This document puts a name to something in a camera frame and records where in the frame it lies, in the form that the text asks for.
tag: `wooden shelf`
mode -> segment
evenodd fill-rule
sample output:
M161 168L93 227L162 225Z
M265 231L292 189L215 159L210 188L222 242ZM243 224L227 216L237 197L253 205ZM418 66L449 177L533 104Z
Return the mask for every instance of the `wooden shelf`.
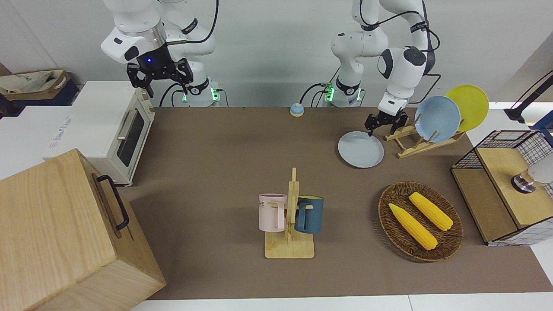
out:
M519 229L553 216L553 199L543 187L523 194L511 185L511 178L528 168L517 149L477 148L476 152Z
M485 242L517 230L509 210L484 169L457 168L451 172Z

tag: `light blue plate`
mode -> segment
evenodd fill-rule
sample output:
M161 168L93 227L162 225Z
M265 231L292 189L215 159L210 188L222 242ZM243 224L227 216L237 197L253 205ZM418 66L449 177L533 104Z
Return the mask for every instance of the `light blue plate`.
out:
M461 113L454 101L445 96L433 96L423 101L415 113L415 120L422 116L415 124L417 133L425 140L429 140L434 131L438 134L430 141L439 143L451 138L461 123Z

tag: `corn cob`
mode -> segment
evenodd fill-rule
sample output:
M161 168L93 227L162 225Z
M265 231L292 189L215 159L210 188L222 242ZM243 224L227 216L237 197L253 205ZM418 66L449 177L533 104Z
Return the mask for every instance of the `corn cob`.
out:
M423 227L416 219L406 210L399 206L389 204L392 213L399 221L401 226L427 251L433 250L438 245L438 240Z
M409 196L409 200L440 230L447 231L451 229L453 220L422 194L413 192Z

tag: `wooden box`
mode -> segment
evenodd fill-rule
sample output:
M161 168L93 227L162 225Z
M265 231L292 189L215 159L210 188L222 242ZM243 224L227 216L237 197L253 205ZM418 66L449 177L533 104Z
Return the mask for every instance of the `wooden box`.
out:
M516 191L511 178L528 163L515 148L476 148L483 168L452 168L484 241L489 245L531 245L553 232L553 200L543 187Z
M130 310L164 286L129 202L76 149L0 180L2 311Z

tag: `mug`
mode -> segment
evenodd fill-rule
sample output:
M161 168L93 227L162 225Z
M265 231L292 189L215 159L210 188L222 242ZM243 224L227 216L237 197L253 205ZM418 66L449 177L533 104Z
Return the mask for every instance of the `mug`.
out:
M322 228L322 201L320 196L300 195L294 229L306 234L317 234Z
M284 210L287 203L288 196L285 194L260 194L259 229L265 232L284 231L286 226Z

